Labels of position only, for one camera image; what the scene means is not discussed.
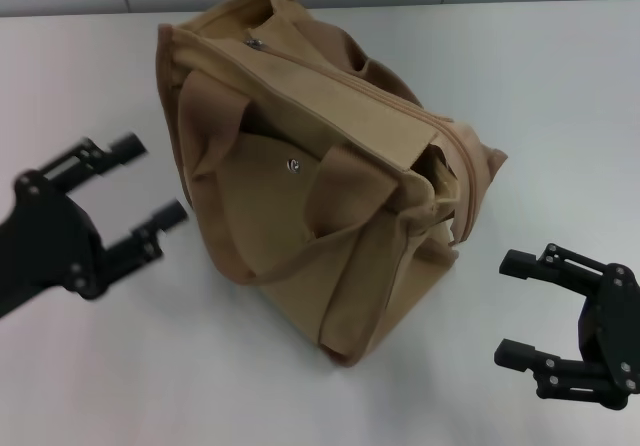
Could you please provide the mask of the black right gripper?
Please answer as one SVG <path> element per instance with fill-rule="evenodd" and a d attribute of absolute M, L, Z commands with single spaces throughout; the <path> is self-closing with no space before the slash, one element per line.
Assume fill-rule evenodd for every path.
<path fill-rule="evenodd" d="M 494 353 L 495 364 L 519 372 L 530 370 L 541 399 L 626 407 L 628 398 L 639 392 L 639 284 L 634 273 L 621 264 L 605 265 L 554 243 L 539 257 L 510 249 L 499 273 L 553 283 L 585 296 L 578 320 L 583 361 L 503 339 Z"/>

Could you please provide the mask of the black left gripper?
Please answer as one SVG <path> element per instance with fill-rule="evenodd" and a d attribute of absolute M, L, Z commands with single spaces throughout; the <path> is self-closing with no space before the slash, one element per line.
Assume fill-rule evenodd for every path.
<path fill-rule="evenodd" d="M 1 223 L 2 316 L 54 287 L 93 301 L 108 286 L 163 256 L 158 235 L 188 218 L 179 201 L 153 212 L 105 249 L 88 214 L 69 197 L 96 175 L 146 153 L 133 133 L 106 150 L 83 138 L 39 170 L 27 170 L 15 179 L 15 204 Z"/>

